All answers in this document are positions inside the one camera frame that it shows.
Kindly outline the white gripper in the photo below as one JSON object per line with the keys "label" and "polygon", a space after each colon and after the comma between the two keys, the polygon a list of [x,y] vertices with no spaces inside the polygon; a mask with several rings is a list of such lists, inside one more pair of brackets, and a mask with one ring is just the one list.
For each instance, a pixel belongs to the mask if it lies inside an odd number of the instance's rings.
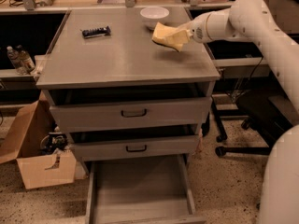
{"label": "white gripper", "polygon": [[206,16],[197,16],[187,24],[187,30],[175,31],[164,39],[166,45],[176,51],[181,51],[183,46],[190,42],[191,38],[198,42],[206,41]]}

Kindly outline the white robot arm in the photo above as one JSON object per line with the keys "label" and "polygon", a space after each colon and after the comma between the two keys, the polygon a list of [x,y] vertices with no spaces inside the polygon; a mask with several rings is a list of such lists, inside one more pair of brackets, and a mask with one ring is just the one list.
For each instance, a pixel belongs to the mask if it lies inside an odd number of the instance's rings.
{"label": "white robot arm", "polygon": [[[191,39],[254,43],[299,111],[299,45],[277,26],[263,0],[235,0],[229,8],[202,14],[165,37],[173,46]],[[299,224],[299,125],[281,135],[269,155],[258,224]]]}

